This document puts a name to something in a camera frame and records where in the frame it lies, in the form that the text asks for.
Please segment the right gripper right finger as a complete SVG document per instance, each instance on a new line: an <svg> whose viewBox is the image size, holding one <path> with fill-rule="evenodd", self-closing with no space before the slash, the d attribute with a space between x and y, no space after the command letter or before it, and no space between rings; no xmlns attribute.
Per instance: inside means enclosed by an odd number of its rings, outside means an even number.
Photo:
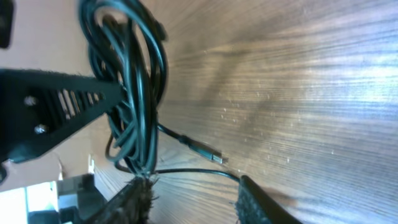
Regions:
<svg viewBox="0 0 398 224"><path fill-rule="evenodd" d="M246 175L239 181L236 211L241 224L301 224Z"/></svg>

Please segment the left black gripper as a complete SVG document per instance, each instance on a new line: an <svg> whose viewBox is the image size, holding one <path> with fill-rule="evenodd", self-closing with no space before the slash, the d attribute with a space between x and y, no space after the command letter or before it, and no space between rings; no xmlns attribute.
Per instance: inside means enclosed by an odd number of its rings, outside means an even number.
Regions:
<svg viewBox="0 0 398 224"><path fill-rule="evenodd" d="M111 111L124 98L115 82L39 70L1 70L1 162L41 156Z"/></svg>

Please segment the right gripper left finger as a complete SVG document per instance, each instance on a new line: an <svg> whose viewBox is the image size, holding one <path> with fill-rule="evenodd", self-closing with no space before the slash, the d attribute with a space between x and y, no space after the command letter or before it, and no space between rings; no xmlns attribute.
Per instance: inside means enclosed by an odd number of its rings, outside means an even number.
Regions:
<svg viewBox="0 0 398 224"><path fill-rule="evenodd" d="M84 224L146 224L149 220L155 182L144 177L130 180L105 206Z"/></svg>

